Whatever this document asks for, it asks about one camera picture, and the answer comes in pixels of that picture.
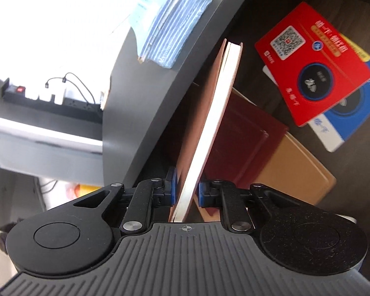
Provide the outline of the brown leather notebook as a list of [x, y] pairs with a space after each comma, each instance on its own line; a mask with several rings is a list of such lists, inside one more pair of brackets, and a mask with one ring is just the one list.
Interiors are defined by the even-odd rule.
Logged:
[[196, 95], [176, 164], [179, 192], [170, 222], [183, 222], [188, 214], [232, 92], [242, 49], [242, 43], [224, 40]]

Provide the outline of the dark red folder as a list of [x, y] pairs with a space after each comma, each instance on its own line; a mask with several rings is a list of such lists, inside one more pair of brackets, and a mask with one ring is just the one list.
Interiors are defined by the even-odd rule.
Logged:
[[231, 92], [203, 177], [248, 189], [277, 150], [288, 127]]

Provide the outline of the yellow plastic basket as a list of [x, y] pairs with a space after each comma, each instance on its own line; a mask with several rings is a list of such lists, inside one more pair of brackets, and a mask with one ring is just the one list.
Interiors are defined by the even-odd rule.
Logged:
[[81, 196], [85, 196], [85, 195], [87, 195], [91, 192], [94, 192], [96, 190], [99, 190], [99, 189], [100, 189], [99, 186], [90, 186], [90, 185], [78, 184], [74, 188], [74, 193], [75, 193], [76, 197], [81, 197]]

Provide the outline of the tan kraft envelope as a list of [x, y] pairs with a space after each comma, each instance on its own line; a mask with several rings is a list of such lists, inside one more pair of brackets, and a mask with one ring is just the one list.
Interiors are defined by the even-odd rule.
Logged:
[[326, 167], [288, 131], [254, 183], [317, 204], [334, 187], [336, 179]]

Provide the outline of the black power strip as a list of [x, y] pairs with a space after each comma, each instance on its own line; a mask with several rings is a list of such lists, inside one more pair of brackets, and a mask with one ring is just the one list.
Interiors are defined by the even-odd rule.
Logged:
[[60, 116], [68, 116], [88, 122], [98, 124], [103, 123], [103, 111], [98, 104], [82, 102], [64, 97], [61, 104], [56, 104], [56, 96], [52, 95], [49, 101], [37, 98], [32, 100], [25, 96], [26, 88], [24, 86], [10, 85], [3, 91], [2, 98], [5, 102], [16, 104], [26, 108], [45, 111]]

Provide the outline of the blue white payment card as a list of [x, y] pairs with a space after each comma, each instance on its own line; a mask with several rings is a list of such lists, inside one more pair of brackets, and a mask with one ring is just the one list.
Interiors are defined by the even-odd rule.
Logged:
[[[339, 35], [349, 43], [351, 48], [356, 52], [356, 55], [370, 69], [370, 55], [344, 35]], [[314, 117], [314, 119], [310, 120], [307, 124], [312, 127], [326, 149], [329, 152], [333, 152], [349, 138], [369, 115], [370, 79], [356, 91], [340, 100], [335, 106], [328, 109], [323, 114]]]

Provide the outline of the red QR payment card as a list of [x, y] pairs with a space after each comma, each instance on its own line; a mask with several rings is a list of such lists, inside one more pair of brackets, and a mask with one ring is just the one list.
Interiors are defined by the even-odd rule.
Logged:
[[255, 43], [297, 126], [304, 126], [370, 79], [369, 67], [305, 2]]

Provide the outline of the blue cloth pack in plastic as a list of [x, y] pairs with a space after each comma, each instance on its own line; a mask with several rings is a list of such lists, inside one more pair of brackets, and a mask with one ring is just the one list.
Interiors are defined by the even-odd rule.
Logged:
[[180, 0], [160, 31], [145, 61], [170, 69], [212, 0]]

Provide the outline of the light blue booklet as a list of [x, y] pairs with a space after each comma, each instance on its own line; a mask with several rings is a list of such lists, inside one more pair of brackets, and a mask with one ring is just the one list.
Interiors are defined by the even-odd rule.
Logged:
[[131, 18], [138, 61], [143, 63], [180, 0], [139, 0]]

